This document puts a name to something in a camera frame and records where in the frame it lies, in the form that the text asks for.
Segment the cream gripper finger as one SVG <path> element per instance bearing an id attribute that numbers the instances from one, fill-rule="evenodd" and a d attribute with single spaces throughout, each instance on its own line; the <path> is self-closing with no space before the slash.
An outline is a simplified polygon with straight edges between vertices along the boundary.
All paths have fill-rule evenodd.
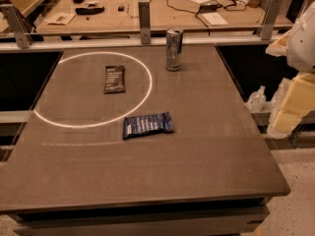
<path id="1" fill-rule="evenodd" d="M 285 32 L 278 40 L 269 44 L 266 53 L 275 57 L 286 56 L 286 44 L 290 36 L 290 30 Z"/>
<path id="2" fill-rule="evenodd" d="M 283 79 L 274 98 L 267 134 L 290 135 L 315 108 L 315 75 L 299 72 L 292 80 Z"/>

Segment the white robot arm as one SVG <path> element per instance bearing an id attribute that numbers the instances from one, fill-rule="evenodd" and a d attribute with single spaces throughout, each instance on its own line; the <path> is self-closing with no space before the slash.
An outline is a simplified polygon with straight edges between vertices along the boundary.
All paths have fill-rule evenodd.
<path id="1" fill-rule="evenodd" d="M 287 64 L 298 71 L 276 91 L 276 102 L 267 134 L 275 139 L 288 137 L 315 108 L 315 2 L 297 18 L 291 30 L 267 47 L 267 54 L 285 56 Z"/>

